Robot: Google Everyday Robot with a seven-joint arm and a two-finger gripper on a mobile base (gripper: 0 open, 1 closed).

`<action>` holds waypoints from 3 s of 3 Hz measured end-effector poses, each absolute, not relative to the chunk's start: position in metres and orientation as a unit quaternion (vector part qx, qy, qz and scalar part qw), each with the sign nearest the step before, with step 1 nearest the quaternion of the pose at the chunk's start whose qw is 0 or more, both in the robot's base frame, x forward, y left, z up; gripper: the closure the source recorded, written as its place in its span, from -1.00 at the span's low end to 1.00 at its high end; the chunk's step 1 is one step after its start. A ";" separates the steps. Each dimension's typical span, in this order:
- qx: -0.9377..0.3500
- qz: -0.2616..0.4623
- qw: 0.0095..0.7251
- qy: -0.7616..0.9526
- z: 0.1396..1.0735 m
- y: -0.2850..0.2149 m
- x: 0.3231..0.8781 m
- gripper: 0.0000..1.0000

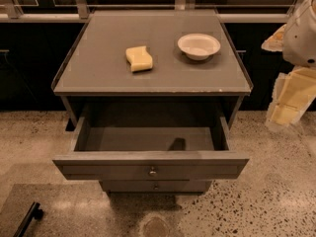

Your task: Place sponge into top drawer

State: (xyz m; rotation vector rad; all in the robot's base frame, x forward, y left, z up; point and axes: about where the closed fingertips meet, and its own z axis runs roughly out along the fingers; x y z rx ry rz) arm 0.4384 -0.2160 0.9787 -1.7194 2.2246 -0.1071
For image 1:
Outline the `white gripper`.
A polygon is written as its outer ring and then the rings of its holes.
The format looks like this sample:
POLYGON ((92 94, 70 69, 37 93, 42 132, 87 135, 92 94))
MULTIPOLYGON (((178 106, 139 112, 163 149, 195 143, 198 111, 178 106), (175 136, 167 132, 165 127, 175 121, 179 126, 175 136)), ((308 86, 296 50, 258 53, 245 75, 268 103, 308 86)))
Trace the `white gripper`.
POLYGON ((266 127, 277 132, 297 124, 316 99, 316 69, 307 68, 316 66, 316 0, 304 0, 261 49, 282 52, 284 60, 297 65, 280 73, 274 85, 266 127))

